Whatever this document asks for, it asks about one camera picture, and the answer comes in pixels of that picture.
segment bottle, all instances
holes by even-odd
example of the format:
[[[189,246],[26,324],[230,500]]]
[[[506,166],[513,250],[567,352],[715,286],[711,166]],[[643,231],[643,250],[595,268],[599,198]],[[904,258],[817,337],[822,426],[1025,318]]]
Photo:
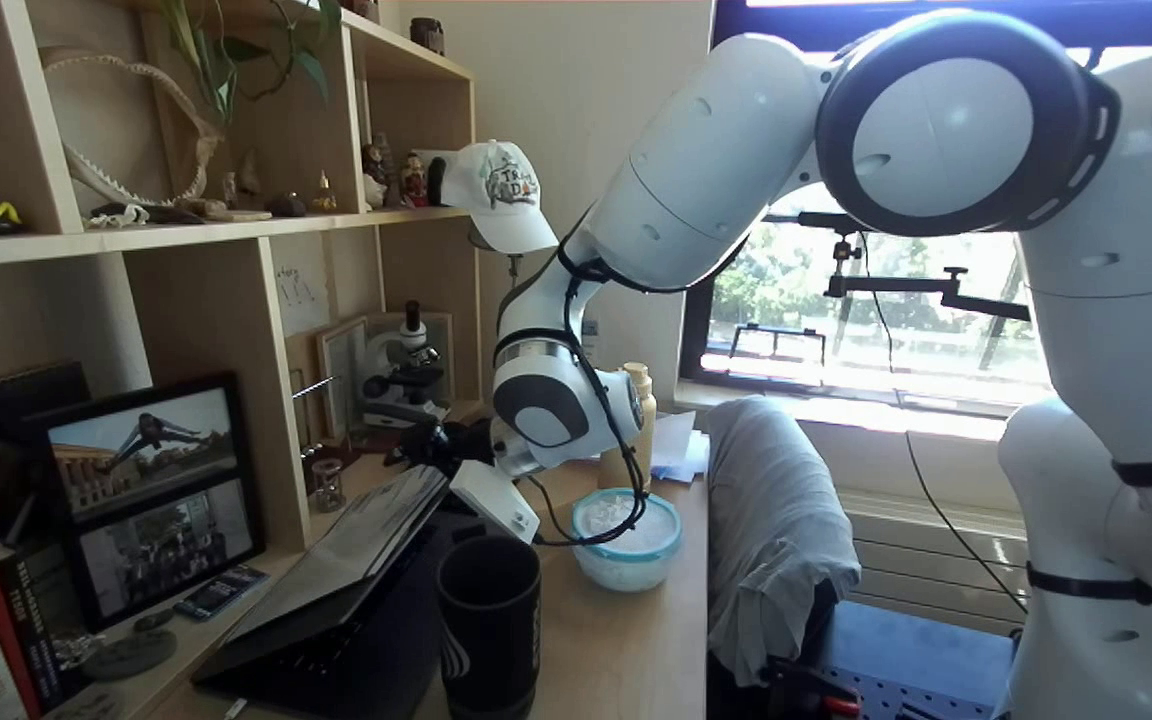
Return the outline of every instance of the bottle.
[[[632,459],[643,466],[643,488],[652,490],[652,438],[657,438],[657,391],[647,363],[623,363],[632,405],[639,409],[639,435],[629,435]],[[632,488],[618,448],[599,455],[602,488]]]

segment outdoor greenery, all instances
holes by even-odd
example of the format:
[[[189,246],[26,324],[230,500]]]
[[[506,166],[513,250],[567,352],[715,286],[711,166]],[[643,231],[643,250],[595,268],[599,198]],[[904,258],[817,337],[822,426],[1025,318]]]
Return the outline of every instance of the outdoor greenery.
[[[941,297],[850,292],[829,300],[830,231],[759,224],[742,250],[715,274],[708,346],[729,352],[738,324],[817,326],[830,339],[830,363],[954,373],[954,376],[1045,376],[1032,324],[941,308]],[[867,234],[845,274],[945,274],[958,262],[963,297],[1025,300],[1016,283],[1018,246],[1011,234],[975,231],[949,240]]]

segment white cloth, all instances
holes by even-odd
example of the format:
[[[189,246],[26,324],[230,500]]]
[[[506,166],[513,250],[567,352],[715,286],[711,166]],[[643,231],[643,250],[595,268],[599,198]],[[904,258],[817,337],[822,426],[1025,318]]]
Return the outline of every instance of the white cloth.
[[[701,410],[708,464],[708,648],[738,687],[800,656],[817,584],[858,584],[850,519],[800,423],[769,400]]]

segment figurine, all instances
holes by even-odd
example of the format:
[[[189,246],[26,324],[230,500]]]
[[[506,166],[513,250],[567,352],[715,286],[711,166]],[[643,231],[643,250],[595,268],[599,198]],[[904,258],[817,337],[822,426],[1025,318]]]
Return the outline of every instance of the figurine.
[[[414,156],[414,150],[407,150],[407,160],[403,160],[400,205],[403,205],[403,206],[422,206],[422,205],[427,205],[427,196],[422,196],[422,166],[418,166],[418,156]]]

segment white bowl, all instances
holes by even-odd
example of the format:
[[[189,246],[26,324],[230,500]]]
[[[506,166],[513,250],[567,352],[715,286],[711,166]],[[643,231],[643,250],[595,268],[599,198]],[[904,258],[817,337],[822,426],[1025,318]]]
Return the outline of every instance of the white bowl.
[[[577,537],[614,529],[632,512],[632,488],[599,488],[571,512]],[[608,542],[577,542],[577,564],[589,581],[608,592],[647,592],[666,581],[672,557],[678,552],[684,519],[662,494],[647,494],[635,529]]]

